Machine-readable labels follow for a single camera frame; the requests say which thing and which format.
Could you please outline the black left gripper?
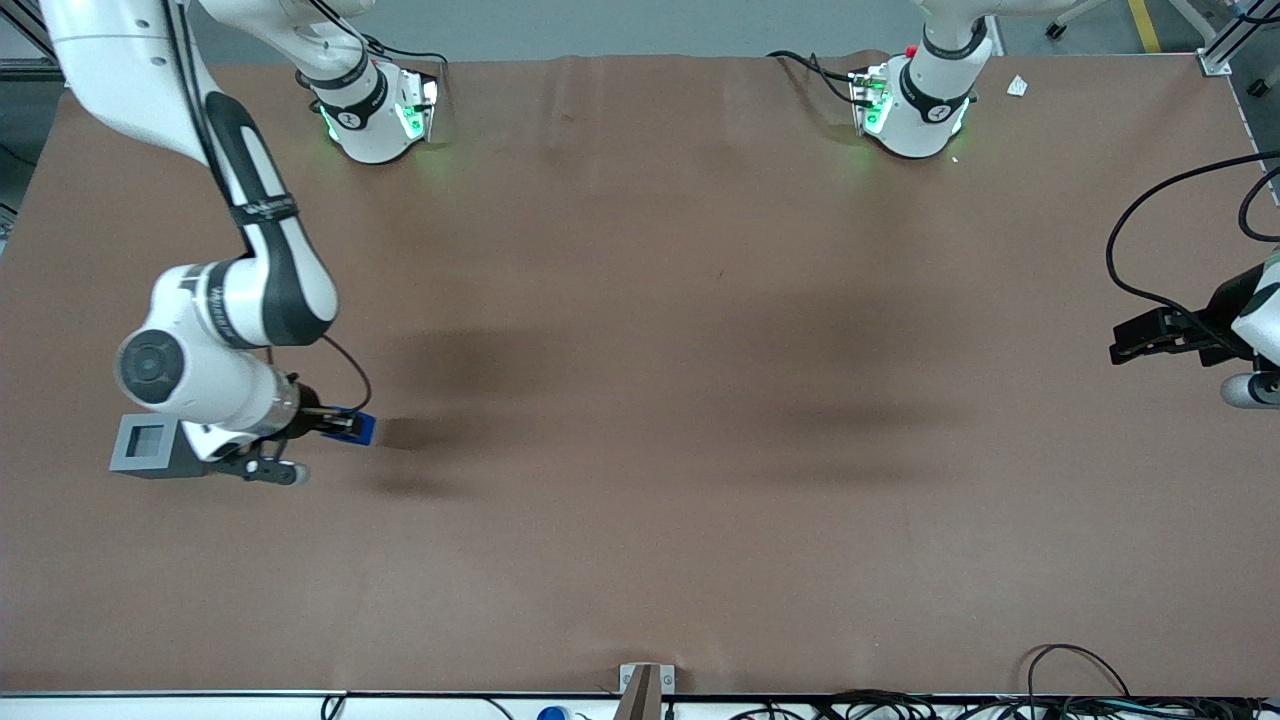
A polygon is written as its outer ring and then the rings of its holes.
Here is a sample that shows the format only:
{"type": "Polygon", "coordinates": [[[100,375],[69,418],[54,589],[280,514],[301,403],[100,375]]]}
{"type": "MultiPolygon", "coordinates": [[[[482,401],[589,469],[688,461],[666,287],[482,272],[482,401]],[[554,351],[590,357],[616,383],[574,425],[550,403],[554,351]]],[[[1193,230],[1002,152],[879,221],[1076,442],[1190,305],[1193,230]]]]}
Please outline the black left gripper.
{"type": "Polygon", "coordinates": [[[1115,366],[1156,355],[1198,354],[1202,366],[1242,360],[1254,361],[1254,350],[1231,328],[1245,309],[1263,266],[1256,265],[1222,282],[1208,304],[1196,311],[1196,322],[1172,307],[1153,307],[1114,327],[1108,346],[1115,366]]]}

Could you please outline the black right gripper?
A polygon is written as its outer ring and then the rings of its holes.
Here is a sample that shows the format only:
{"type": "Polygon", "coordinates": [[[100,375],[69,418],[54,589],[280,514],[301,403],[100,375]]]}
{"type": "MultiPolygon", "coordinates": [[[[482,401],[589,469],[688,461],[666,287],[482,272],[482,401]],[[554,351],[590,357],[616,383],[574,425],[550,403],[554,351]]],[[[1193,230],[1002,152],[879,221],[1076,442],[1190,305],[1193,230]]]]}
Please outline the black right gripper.
{"type": "Polygon", "coordinates": [[[360,407],[321,406],[321,401],[310,386],[298,380],[288,380],[280,398],[280,441],[297,439],[315,430],[329,439],[339,442],[366,442],[365,420],[360,407]]]}

